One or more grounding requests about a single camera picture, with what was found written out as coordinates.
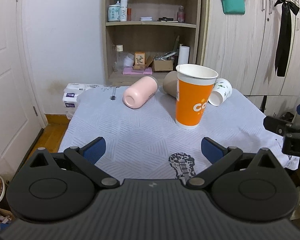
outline wall stain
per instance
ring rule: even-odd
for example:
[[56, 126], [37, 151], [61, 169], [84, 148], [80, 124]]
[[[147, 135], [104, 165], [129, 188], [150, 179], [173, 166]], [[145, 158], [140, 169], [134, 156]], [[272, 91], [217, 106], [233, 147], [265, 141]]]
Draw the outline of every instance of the wall stain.
[[48, 92], [51, 95], [63, 95], [63, 90], [68, 85], [68, 82], [62, 82], [59, 80], [54, 80], [51, 82], [51, 84], [48, 87]]

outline white tablecloth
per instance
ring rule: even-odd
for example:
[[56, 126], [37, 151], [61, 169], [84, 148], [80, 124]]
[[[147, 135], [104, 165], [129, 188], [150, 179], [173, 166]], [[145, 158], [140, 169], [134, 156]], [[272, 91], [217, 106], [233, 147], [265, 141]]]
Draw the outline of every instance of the white tablecloth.
[[299, 157], [281, 153], [282, 137], [264, 129], [265, 115], [235, 89], [222, 105], [207, 104], [196, 129], [184, 130], [174, 121], [175, 98], [160, 88], [141, 108], [131, 109], [122, 102], [126, 88], [99, 86], [82, 93], [59, 152], [102, 136], [106, 153], [95, 165], [121, 182], [178, 178], [176, 158], [185, 159], [189, 177], [194, 176], [211, 165], [201, 152], [203, 137], [248, 153], [268, 147], [283, 167], [298, 167]]

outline pink thermos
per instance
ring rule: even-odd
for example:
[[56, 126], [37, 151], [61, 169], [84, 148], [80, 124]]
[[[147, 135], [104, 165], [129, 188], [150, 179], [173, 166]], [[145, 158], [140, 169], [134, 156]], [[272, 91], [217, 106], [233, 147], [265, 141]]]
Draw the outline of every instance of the pink thermos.
[[136, 109], [148, 101], [157, 90], [157, 80], [151, 76], [145, 76], [123, 92], [122, 100], [126, 106]]

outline pink tray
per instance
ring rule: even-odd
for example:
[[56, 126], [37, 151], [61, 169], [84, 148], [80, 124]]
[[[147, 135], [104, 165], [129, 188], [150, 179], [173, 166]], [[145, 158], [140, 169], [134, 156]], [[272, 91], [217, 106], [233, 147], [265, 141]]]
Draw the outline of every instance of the pink tray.
[[125, 67], [122, 72], [123, 75], [152, 75], [152, 68], [145, 70], [133, 70], [132, 67]]

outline wardrobe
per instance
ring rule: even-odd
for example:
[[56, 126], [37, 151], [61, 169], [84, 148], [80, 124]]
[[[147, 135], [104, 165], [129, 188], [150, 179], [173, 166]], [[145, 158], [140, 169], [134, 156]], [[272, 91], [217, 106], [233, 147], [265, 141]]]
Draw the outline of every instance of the wardrobe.
[[300, 103], [300, 13], [291, 12], [288, 67], [278, 77], [274, 61], [282, 4], [275, 7], [276, 1], [245, 0], [244, 15], [225, 15], [221, 0], [207, 0], [199, 38], [204, 46], [197, 55], [197, 64], [216, 70], [257, 107], [267, 95], [265, 114], [271, 116], [293, 112]]

